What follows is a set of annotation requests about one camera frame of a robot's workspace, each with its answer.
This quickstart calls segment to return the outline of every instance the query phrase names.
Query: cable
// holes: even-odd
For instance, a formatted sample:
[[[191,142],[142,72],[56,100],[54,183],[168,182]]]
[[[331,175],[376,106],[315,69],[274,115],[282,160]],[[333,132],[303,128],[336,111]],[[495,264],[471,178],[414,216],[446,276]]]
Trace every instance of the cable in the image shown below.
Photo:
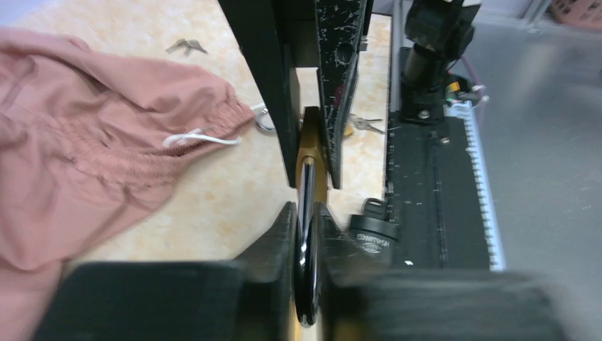
[[[447,71],[447,72],[449,72],[449,71],[452,69],[452,67],[454,67],[454,66],[456,65],[456,63],[457,63],[457,62],[458,62],[458,59],[456,59],[456,60],[455,60],[455,61],[454,61],[454,62],[453,62],[453,63],[452,63],[452,64],[451,64],[451,65],[450,65],[448,68],[447,68],[447,70],[446,70],[446,71]]]
[[[251,107],[251,110],[256,111],[257,109],[263,109],[266,107],[266,104],[261,102],[259,104],[255,104]]]
[[[475,85],[483,85],[483,83],[481,83],[481,80],[478,78],[476,70],[474,69],[471,61],[468,58],[468,56],[466,56],[466,54],[464,54],[464,55],[462,55],[460,57],[460,59],[462,59],[462,64],[464,64],[464,68],[469,73],[469,77],[471,78],[472,82]],[[477,104],[477,107],[480,107],[480,109],[479,109],[479,113],[478,113],[476,121],[478,123],[478,126],[482,127],[483,124],[485,123],[485,104],[486,104],[486,102],[489,101],[489,96],[485,95],[485,89],[484,89],[484,87],[478,89],[476,91],[476,93],[481,98],[479,100],[478,104]]]
[[[223,139],[218,139],[217,137],[199,134],[200,132],[202,132],[201,129],[195,129],[188,134],[176,134],[176,135],[169,136],[165,140],[163,140],[163,148],[170,148],[171,144],[174,142],[177,142],[177,144],[179,144],[179,145],[184,145],[184,144],[186,144],[188,139],[209,141],[209,142],[214,142],[216,144],[225,144],[228,146],[233,146],[233,145],[239,144],[242,141],[242,139],[240,137],[237,137],[234,140],[223,140]]]

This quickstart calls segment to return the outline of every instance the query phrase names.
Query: elastic waistband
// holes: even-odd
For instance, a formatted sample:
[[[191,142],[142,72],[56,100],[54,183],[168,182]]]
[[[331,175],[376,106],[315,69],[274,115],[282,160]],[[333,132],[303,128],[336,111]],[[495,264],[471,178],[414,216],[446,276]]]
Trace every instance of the elastic waistband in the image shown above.
[[[253,112],[237,100],[222,103],[217,110],[219,113],[211,121],[215,126],[211,135],[220,139],[239,136],[253,119]],[[58,123],[66,139],[73,143],[71,157],[78,169],[104,180],[131,185],[171,182],[195,158],[224,147],[207,141],[191,141],[170,148],[112,148],[96,140],[77,118],[63,117]]]

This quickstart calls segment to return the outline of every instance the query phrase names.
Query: pink pants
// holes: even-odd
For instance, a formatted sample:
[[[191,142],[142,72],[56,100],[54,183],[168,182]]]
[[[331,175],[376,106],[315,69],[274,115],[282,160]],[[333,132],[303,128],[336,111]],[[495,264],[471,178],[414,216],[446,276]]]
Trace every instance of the pink pants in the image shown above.
[[[195,158],[253,112],[192,65],[97,53],[73,37],[0,27],[0,339],[27,340],[62,261],[157,210]]]

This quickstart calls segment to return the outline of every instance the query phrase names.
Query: hole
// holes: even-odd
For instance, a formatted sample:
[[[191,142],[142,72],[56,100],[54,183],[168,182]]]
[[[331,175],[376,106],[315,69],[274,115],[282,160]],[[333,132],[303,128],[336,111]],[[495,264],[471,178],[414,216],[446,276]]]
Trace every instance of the hole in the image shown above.
[[[354,54],[354,47],[350,43],[342,43],[336,48],[336,59],[343,65],[351,62],[351,56]]]

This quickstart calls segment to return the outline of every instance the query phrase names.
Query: screw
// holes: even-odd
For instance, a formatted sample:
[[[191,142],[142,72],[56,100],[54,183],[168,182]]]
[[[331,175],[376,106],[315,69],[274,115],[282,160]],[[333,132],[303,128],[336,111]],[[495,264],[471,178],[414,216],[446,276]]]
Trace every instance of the screw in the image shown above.
[[[428,110],[422,110],[419,114],[418,114],[418,118],[419,119],[428,119],[429,118],[430,113]]]

